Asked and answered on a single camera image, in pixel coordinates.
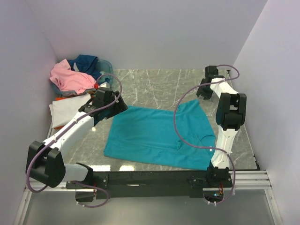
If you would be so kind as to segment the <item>teal t shirt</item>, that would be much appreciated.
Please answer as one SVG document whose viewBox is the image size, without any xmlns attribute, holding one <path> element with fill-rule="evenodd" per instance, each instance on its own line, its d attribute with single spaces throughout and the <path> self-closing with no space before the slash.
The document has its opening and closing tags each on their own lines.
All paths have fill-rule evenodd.
<svg viewBox="0 0 300 225">
<path fill-rule="evenodd" d="M 180 104 L 177 112 L 129 106 L 114 116 L 104 155 L 205 171 L 215 139 L 198 100 Z"/>
</svg>

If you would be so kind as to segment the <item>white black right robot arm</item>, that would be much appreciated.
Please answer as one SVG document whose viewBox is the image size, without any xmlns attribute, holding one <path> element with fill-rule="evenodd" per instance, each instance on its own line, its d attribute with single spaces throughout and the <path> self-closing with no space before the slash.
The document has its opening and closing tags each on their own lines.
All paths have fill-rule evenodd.
<svg viewBox="0 0 300 225">
<path fill-rule="evenodd" d="M 235 91 L 228 81 L 229 79 L 219 75 L 218 66 L 207 66 L 205 77 L 196 93 L 204 100 L 210 99 L 213 93 L 219 98 L 216 112 L 217 150 L 211 159 L 211 166 L 217 169 L 229 167 L 233 141 L 246 119 L 247 96 Z"/>
</svg>

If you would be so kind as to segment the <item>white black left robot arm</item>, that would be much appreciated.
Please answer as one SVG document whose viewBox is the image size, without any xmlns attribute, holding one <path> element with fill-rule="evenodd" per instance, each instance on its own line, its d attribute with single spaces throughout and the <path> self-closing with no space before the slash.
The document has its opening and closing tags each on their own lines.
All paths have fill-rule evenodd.
<svg viewBox="0 0 300 225">
<path fill-rule="evenodd" d="M 75 182 L 89 188 L 95 182 L 93 169 L 85 164 L 66 164 L 65 156 L 78 139 L 96 126 L 128 109 L 121 91 L 100 87 L 94 97 L 82 105 L 75 116 L 56 134 L 43 142 L 30 144 L 26 163 L 26 183 L 32 192 L 30 179 L 54 188 L 61 182 Z"/>
</svg>

